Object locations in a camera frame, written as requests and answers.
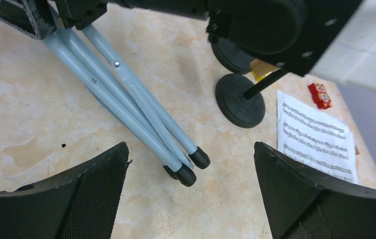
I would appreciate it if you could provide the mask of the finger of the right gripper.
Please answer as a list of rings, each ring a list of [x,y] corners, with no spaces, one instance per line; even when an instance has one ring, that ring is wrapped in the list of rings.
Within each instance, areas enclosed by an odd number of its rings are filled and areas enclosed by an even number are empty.
[[[39,40],[57,29],[46,0],[0,0],[0,21]]]

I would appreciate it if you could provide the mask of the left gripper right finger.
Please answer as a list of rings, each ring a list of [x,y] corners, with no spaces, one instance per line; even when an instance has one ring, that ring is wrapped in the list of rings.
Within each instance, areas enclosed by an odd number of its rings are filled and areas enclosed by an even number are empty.
[[[256,173],[275,239],[376,239],[376,189],[350,183],[254,145]]]

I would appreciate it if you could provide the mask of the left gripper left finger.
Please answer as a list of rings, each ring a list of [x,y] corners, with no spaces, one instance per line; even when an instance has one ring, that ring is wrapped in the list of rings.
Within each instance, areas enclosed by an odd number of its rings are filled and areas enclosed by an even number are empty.
[[[129,166],[121,142],[44,180],[0,191],[0,239],[108,239]]]

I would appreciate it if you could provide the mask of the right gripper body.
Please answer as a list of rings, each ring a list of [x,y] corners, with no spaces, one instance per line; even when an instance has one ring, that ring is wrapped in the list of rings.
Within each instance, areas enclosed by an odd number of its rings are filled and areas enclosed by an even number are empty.
[[[107,4],[125,8],[142,8],[194,19],[208,17],[206,0],[56,0],[55,4],[66,29],[86,28],[107,12]]]

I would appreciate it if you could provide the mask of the sheet music page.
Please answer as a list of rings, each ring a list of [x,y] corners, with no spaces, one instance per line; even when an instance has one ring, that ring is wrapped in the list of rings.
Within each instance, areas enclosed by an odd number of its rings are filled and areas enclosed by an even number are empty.
[[[277,150],[341,180],[358,184],[354,136],[335,117],[277,91]]]

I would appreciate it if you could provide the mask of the blue music stand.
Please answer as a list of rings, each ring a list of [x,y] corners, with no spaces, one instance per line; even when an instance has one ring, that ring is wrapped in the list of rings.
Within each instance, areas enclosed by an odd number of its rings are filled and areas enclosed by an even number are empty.
[[[92,44],[59,24],[59,14],[50,9],[56,31],[44,43],[83,82],[86,89],[142,141],[161,161],[163,168],[184,186],[197,177],[194,167],[210,165],[198,147],[147,89],[112,45],[93,26],[83,29]]]

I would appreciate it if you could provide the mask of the black microphone stand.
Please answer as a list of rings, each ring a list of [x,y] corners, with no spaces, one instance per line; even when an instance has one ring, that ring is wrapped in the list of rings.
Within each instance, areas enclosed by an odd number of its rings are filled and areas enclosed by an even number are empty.
[[[218,43],[211,44],[216,59],[229,71],[245,75],[251,71],[251,62],[255,57],[249,55],[236,44],[220,39]]]
[[[240,74],[227,74],[215,86],[216,102],[224,116],[241,128],[254,128],[264,119],[266,106],[261,91],[284,77],[278,69],[256,84]]]

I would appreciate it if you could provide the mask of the gold toy microphone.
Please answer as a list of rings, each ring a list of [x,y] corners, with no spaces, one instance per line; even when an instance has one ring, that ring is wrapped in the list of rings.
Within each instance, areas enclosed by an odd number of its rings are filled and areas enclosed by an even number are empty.
[[[272,73],[274,71],[277,71],[279,67],[272,65],[270,63],[267,63],[265,61],[254,59],[250,63],[251,70],[255,71],[256,73],[262,72],[262,73]]]

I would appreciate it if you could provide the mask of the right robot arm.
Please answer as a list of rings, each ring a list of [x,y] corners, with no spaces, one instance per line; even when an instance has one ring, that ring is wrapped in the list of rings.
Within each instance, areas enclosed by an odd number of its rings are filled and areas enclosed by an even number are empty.
[[[376,0],[118,0],[208,21],[208,39],[226,39],[299,76],[376,91]]]

